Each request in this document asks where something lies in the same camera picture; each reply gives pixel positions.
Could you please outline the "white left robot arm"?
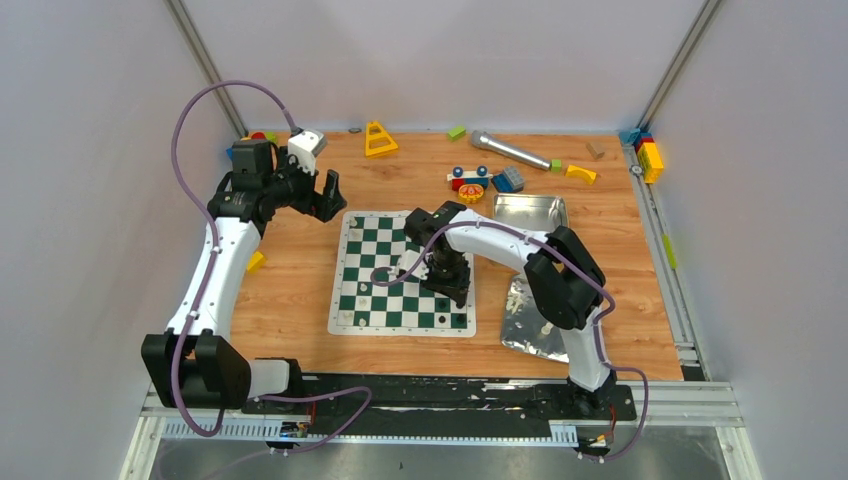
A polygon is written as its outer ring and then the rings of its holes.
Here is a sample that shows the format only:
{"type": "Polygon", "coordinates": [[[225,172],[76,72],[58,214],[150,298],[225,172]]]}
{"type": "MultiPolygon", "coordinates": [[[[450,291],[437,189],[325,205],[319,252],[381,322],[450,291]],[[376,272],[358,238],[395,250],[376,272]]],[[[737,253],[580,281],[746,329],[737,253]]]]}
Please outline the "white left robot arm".
{"type": "Polygon", "coordinates": [[[204,206],[206,234],[196,270],[164,332],[149,334],[141,357],[162,404],[174,408],[239,409],[267,395],[283,413],[298,411],[306,386],[296,361],[249,361],[230,343],[232,316],[251,258],[281,208],[322,222],[347,205],[330,170],[316,191],[316,158],[324,135],[303,130],[284,146],[267,139],[232,145],[232,168],[204,206]]]}

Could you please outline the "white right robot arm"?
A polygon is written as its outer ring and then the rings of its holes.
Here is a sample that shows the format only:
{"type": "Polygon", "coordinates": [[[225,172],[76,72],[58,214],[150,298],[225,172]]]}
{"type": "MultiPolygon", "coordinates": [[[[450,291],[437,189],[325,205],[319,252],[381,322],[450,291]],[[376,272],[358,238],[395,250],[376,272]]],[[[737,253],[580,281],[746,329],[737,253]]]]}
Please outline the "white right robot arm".
{"type": "Polygon", "coordinates": [[[423,288],[459,307],[466,305],[470,294],[467,255],[485,257],[522,274],[537,311],[563,339],[568,380],[574,386],[573,408],[592,418],[609,407],[617,377],[601,358],[602,342],[593,325],[601,312],[606,279],[572,229],[519,229],[447,201],[433,213],[412,211],[403,232],[422,254],[402,260],[398,272],[418,278],[423,288]]]}

